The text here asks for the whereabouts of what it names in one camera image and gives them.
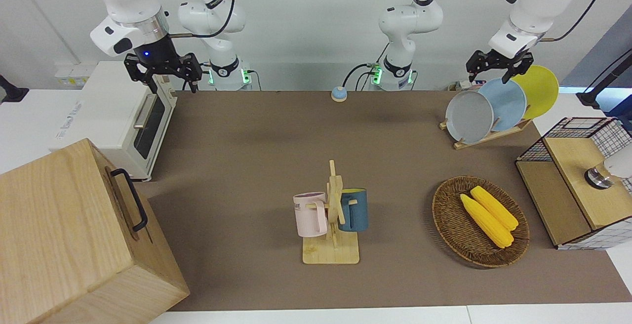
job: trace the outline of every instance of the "light blue plate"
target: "light blue plate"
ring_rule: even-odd
[[[483,84],[478,92],[485,96],[494,110],[494,120],[500,118],[492,127],[494,132],[502,132],[518,124],[526,111],[526,96],[520,85],[512,80],[503,84],[501,79],[493,79]]]

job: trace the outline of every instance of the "pink mug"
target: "pink mug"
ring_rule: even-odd
[[[297,194],[294,200],[296,229],[300,237],[316,237],[327,234],[324,192]]]

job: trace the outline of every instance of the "wooden top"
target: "wooden top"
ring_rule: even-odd
[[[544,143],[592,229],[632,216],[632,197],[621,182],[596,189],[584,179],[584,172],[604,159],[593,140],[545,138]]]
[[[514,161],[533,125],[454,150],[437,128],[453,92],[179,93],[151,182],[152,204],[191,295],[173,310],[275,310],[630,301],[604,251],[555,250]],[[305,265],[292,196],[325,191],[327,160],[366,188],[357,265]],[[479,270],[438,236],[436,188],[494,182],[520,205],[530,246]]]
[[[554,245],[591,232],[554,162],[516,162]]]
[[[82,140],[0,175],[0,323],[39,322],[131,265]]]

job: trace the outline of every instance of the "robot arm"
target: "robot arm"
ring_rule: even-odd
[[[228,35],[242,31],[246,25],[241,7],[229,0],[184,2],[178,9],[178,19],[208,47],[212,86],[217,90],[239,90],[250,83],[244,62],[237,56]]]
[[[202,71],[196,56],[179,56],[169,36],[169,25],[158,0],[103,0],[108,17],[90,37],[109,56],[118,56],[130,49],[125,67],[133,81],[152,87],[154,74],[174,75],[189,82],[192,92]]]
[[[524,74],[533,63],[528,50],[540,41],[572,0],[507,0],[514,6],[507,20],[489,41],[492,50],[478,50],[466,64],[470,81],[480,72],[506,68],[503,82]]]
[[[415,42],[410,34],[435,31],[443,22],[443,10],[435,0],[413,0],[413,3],[389,7],[379,20],[380,29],[389,38],[386,55],[381,63],[380,87],[399,90],[411,73]]]

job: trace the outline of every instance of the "oven door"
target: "oven door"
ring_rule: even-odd
[[[137,131],[132,143],[135,152],[142,158],[139,163],[144,165],[147,178],[151,176],[156,155],[173,110],[164,90],[162,88],[154,88],[154,90],[155,94],[148,94],[145,97],[141,111],[136,117],[134,129]]]

